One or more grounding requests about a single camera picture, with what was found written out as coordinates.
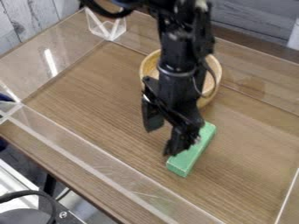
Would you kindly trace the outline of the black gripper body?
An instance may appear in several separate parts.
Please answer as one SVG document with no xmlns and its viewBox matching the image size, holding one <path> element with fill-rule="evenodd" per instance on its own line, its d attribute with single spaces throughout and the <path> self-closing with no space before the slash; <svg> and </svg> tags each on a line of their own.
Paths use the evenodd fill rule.
<svg viewBox="0 0 299 224">
<path fill-rule="evenodd" d="M 197 109 L 202 88 L 206 78 L 204 71 L 192 69 L 185 73 L 157 69 L 159 78 L 141 78 L 143 98 L 159 105 L 164 121 L 172 126 L 199 125 L 204 121 Z"/>
</svg>

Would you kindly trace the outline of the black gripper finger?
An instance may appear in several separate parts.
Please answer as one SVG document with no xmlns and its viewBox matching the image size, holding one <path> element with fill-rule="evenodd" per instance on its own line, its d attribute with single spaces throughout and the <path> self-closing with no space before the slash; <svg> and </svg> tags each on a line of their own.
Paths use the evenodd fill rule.
<svg viewBox="0 0 299 224">
<path fill-rule="evenodd" d="M 141 99 L 143 124 L 147 132 L 159 130 L 164 126 L 164 116 L 156 103 Z"/>
<path fill-rule="evenodd" d="M 165 156 L 176 156 L 180 152 L 187 151 L 202 138 L 200 129 L 199 125 L 173 125 L 171 138 L 165 143 L 163 154 Z"/>
</svg>

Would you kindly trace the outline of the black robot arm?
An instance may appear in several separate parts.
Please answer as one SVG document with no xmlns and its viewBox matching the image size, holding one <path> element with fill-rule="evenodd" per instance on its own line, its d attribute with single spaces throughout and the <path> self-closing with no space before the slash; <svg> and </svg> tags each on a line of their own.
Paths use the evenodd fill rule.
<svg viewBox="0 0 299 224">
<path fill-rule="evenodd" d="M 171 138 L 163 153 L 177 155 L 202 138 L 204 120 L 197 101 L 204 97 L 206 77 L 214 71 L 207 57 L 214 53 L 211 30 L 212 3 L 208 0 L 112 0 L 120 8 L 112 12 L 96 0 L 80 0 L 95 13 L 107 18 L 124 18 L 139 8 L 148 9 L 157 24 L 160 58 L 159 77 L 141 79 L 143 123 L 152 132 L 164 123 L 172 125 Z"/>
</svg>

